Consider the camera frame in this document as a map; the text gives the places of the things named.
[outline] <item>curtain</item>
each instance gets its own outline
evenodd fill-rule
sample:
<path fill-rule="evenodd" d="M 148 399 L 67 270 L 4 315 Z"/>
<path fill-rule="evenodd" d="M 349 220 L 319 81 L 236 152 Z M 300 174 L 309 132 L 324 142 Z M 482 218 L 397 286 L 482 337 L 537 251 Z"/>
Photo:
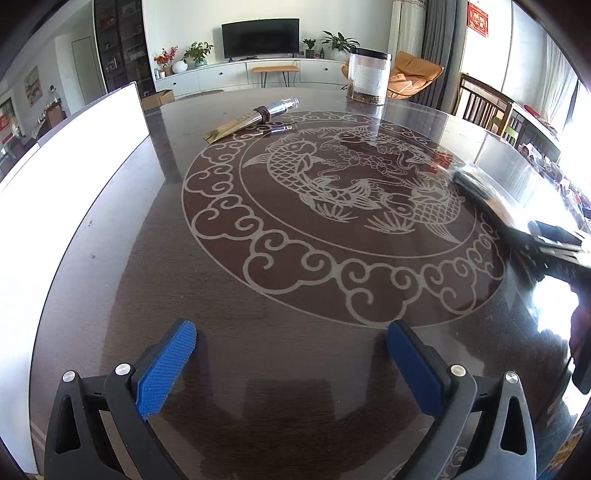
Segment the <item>curtain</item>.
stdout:
<path fill-rule="evenodd" d="M 394 61 L 399 51 L 421 56 L 425 29 L 425 0 L 394 0 L 388 53 Z"/>
<path fill-rule="evenodd" d="M 545 50 L 544 80 L 534 109 L 561 131 L 569 112 L 577 74 L 549 35 L 546 35 Z"/>
<path fill-rule="evenodd" d="M 443 73 L 429 87 L 415 95 L 414 101 L 421 105 L 441 108 L 452 58 L 456 8 L 456 0 L 428 0 L 421 56 L 425 60 L 441 65 Z"/>

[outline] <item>door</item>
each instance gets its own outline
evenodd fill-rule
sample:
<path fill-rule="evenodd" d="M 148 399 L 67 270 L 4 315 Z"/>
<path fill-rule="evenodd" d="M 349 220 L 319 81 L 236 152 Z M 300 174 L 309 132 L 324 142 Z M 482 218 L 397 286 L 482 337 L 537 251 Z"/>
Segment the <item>door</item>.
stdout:
<path fill-rule="evenodd" d="M 74 54 L 74 64 L 76 65 L 80 89 L 84 96 L 84 102 L 88 105 L 104 94 L 99 72 L 96 70 L 92 39 L 85 37 L 73 41 L 72 53 Z"/>

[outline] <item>black jar lid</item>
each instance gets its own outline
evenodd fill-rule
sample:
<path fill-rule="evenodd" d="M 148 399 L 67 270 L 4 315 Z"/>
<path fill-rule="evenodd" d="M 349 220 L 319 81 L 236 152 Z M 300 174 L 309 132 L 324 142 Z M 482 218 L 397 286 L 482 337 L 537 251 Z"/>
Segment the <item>black jar lid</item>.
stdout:
<path fill-rule="evenodd" d="M 364 57 L 372 57 L 379 60 L 392 60 L 392 55 L 382 51 L 368 50 L 367 48 L 352 47 L 351 53 L 355 55 L 363 55 Z"/>

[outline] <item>dark wooden table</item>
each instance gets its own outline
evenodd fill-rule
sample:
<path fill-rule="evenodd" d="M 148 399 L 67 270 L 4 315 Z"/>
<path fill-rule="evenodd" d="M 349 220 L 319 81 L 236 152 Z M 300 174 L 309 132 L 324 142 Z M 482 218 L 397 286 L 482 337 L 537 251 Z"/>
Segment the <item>dark wooden table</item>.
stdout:
<path fill-rule="evenodd" d="M 150 423 L 191 479 L 392 478 L 431 424 L 385 348 L 400 317 L 473 375 L 520 375 L 544 466 L 586 402 L 564 394 L 576 297 L 532 283 L 438 166 L 476 162 L 540 219 L 572 225 L 559 196 L 475 125 L 342 92 L 290 89 L 299 110 L 204 150 L 205 132 L 281 92 L 148 116 L 150 138 L 81 223 L 43 311 L 30 394 L 41 471 L 63 372 L 133 362 L 177 317 L 198 346 Z"/>

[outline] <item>orange chair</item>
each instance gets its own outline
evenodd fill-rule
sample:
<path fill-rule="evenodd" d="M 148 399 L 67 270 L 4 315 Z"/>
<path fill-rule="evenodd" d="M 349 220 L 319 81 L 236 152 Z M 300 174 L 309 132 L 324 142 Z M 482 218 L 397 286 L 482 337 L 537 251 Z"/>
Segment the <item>orange chair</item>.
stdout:
<path fill-rule="evenodd" d="M 349 60 L 341 71 L 349 78 Z M 399 51 L 394 60 L 388 81 L 390 98 L 409 98 L 431 85 L 443 72 L 443 67 Z"/>

